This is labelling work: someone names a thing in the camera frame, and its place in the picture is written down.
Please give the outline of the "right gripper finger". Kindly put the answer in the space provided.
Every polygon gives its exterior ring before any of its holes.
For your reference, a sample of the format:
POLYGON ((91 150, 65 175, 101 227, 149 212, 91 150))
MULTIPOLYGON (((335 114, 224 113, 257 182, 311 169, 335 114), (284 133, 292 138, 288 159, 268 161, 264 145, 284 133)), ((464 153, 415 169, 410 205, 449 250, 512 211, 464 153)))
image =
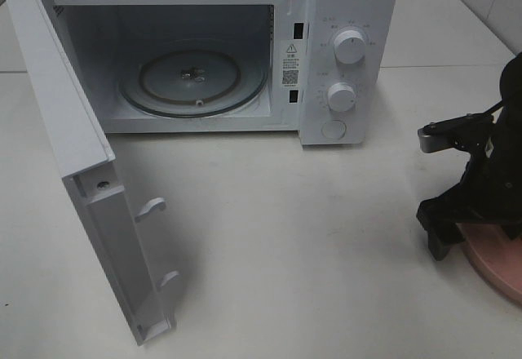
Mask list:
POLYGON ((505 234, 509 237, 510 240, 515 240, 521 236, 522 233, 522 223, 518 224, 509 224, 505 226, 505 234))
POLYGON ((436 261, 443 260, 454 246, 466 241, 458 226, 459 212, 462 212, 459 187, 452 187, 419 204, 416 217, 427 233, 427 247, 436 261))

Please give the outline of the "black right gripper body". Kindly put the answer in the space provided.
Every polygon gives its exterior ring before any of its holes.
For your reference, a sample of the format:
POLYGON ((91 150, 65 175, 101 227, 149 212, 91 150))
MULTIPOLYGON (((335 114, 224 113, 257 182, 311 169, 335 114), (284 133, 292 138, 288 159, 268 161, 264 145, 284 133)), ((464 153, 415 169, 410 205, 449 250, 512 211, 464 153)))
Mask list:
POLYGON ((521 227, 521 118, 503 113, 464 117, 474 142, 461 195, 464 212, 458 224, 521 227))

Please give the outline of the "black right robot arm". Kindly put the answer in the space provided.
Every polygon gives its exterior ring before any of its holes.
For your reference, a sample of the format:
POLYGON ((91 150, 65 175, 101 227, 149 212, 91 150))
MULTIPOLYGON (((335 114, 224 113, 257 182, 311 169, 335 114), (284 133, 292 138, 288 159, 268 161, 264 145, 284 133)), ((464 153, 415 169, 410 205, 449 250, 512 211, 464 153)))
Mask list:
POLYGON ((501 99, 483 113, 471 113, 418 130, 420 148, 435 153, 454 148, 470 159, 457 184, 420 202, 416 217, 427 245, 440 261, 464 242, 461 224, 493 224, 510 238, 521 235, 521 57, 503 69, 501 99))

